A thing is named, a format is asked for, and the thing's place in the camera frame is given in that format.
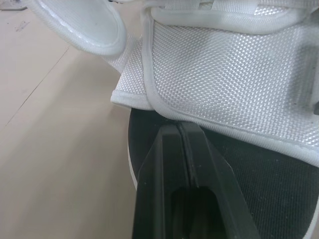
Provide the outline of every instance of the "beige floor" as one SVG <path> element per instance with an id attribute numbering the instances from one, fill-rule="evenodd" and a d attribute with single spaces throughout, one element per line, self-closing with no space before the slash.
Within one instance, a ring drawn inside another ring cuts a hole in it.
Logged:
<path id="1" fill-rule="evenodd" d="M 139 7 L 117 6 L 135 36 Z M 0 238 L 129 239 L 130 112 L 110 103 L 119 73 L 28 9 L 0 12 L 0 32 Z"/>

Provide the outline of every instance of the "black plastic part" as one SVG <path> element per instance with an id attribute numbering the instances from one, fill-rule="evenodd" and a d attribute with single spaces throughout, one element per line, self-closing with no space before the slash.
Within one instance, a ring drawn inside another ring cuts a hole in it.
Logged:
<path id="1" fill-rule="evenodd" d="M 129 151 L 136 178 L 159 129 L 178 123 L 155 111 L 132 109 Z M 318 202 L 319 168 L 208 129 L 202 130 L 234 171 L 260 237 L 303 239 Z"/>
<path id="2" fill-rule="evenodd" d="M 316 116 L 319 116 L 319 102 L 315 105 L 314 114 L 315 114 Z"/>
<path id="3" fill-rule="evenodd" d="M 139 171 L 133 239 L 258 239 L 229 164 L 193 123 L 160 128 Z"/>

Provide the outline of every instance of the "black plastic bracket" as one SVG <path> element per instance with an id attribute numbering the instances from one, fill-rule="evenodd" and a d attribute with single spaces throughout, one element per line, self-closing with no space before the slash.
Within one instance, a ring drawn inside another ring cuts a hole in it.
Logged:
<path id="1" fill-rule="evenodd" d="M 193 123 L 162 126 L 139 171 L 133 239 L 259 239 L 232 168 Z"/>

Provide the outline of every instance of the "black mesh fabric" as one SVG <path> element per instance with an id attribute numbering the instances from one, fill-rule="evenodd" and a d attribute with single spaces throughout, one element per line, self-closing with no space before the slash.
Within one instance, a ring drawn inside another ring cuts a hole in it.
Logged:
<path id="1" fill-rule="evenodd" d="M 129 150 L 138 171 L 159 128 L 175 121 L 132 109 Z M 206 137 L 233 168 L 262 239 L 302 239 L 319 196 L 319 168 L 206 129 Z"/>

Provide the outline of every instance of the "white padded strap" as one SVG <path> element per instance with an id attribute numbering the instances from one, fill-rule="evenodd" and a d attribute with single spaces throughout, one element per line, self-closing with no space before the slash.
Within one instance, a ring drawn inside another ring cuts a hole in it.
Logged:
<path id="1" fill-rule="evenodd" d="M 215 0 L 212 10 L 254 14 L 258 0 Z"/>
<path id="2" fill-rule="evenodd" d="M 76 48 L 96 55 L 123 52 L 126 29 L 113 4 L 104 0 L 25 0 L 41 20 Z"/>
<path id="3" fill-rule="evenodd" d="M 153 7 L 151 14 L 154 20 L 163 25 L 207 27 L 247 34 L 269 34 L 301 22 L 310 13 L 306 9 L 291 9 L 278 17 L 258 17 L 236 12 L 215 10 L 175 12 Z"/>
<path id="4" fill-rule="evenodd" d="M 165 9 L 169 10 L 195 10 L 198 9 L 200 0 L 166 0 Z"/>

